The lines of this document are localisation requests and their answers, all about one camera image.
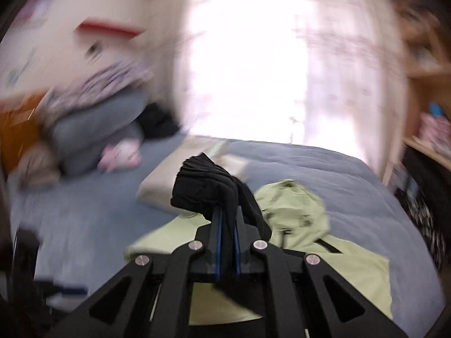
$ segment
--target sheer curtain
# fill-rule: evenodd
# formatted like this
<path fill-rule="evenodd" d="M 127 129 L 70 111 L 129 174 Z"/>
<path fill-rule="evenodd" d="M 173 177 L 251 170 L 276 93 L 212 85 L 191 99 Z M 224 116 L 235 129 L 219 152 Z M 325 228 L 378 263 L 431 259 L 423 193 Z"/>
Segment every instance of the sheer curtain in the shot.
<path fill-rule="evenodd" d="M 153 0 L 155 90 L 193 134 L 396 163 L 401 41 L 387 0 Z"/>

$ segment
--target gray pillow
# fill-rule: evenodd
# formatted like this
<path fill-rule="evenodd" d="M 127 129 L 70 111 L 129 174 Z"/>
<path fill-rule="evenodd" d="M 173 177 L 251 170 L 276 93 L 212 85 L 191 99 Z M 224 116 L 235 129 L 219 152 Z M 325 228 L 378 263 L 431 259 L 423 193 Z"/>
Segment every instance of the gray pillow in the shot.
<path fill-rule="evenodd" d="M 99 163 L 102 151 L 108 144 L 117 144 L 124 138 L 138 139 L 140 143 L 144 140 L 144 134 L 141 127 L 132 122 L 128 126 L 120 129 L 118 132 L 109 135 L 107 138 L 90 145 L 84 150 L 78 151 L 76 154 L 64 159 L 61 162 L 61 167 L 68 176 L 75 176 L 83 174 L 89 170 L 93 170 Z"/>
<path fill-rule="evenodd" d="M 60 119 L 48 134 L 57 158 L 71 157 L 129 125 L 142 113 L 147 98 L 146 90 L 128 86 L 97 105 Z"/>

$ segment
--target pink plush toy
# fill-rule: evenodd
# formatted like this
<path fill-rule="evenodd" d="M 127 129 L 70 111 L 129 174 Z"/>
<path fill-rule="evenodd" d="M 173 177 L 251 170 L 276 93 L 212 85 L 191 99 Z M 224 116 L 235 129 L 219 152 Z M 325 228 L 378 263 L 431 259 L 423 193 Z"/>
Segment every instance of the pink plush toy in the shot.
<path fill-rule="evenodd" d="M 139 140 L 125 139 L 116 146 L 107 145 L 102 151 L 98 168 L 112 172 L 136 168 L 141 163 Z"/>

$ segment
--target mattress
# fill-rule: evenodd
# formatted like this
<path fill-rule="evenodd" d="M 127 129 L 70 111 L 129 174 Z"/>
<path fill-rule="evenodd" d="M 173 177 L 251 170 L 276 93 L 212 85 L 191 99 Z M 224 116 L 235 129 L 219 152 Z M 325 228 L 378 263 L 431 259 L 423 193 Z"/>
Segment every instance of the mattress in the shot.
<path fill-rule="evenodd" d="M 42 246 L 36 275 L 98 289 L 125 262 L 123 251 L 176 215 L 136 200 L 139 184 L 184 136 L 145 141 L 143 163 L 127 172 L 91 172 L 48 190 L 20 190 L 8 178 L 13 234 L 19 223 L 34 229 Z M 289 144 L 230 140 L 228 151 L 250 160 L 250 189 L 294 179 L 320 196 L 335 237 L 390 261 L 392 314 L 420 338 L 444 307 L 441 285 L 420 234 L 396 199 L 360 160 L 333 151 Z"/>

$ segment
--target black cloth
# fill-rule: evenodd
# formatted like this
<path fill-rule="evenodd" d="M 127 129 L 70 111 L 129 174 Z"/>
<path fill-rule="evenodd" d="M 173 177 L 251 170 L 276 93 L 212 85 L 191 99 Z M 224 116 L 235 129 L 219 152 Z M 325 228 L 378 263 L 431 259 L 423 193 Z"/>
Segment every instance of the black cloth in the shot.
<path fill-rule="evenodd" d="M 234 230 L 238 206 L 241 206 L 244 222 L 257 227 L 262 240 L 271 238 L 271 229 L 247 185 L 204 153 L 184 161 L 172 189 L 171 205 L 199 212 L 207 220 L 211 220 L 215 207 L 221 207 L 221 276 L 234 274 Z"/>
<path fill-rule="evenodd" d="M 136 121 L 143 130 L 144 138 L 168 137 L 180 129 L 171 113 L 164 111 L 155 103 L 145 107 Z"/>

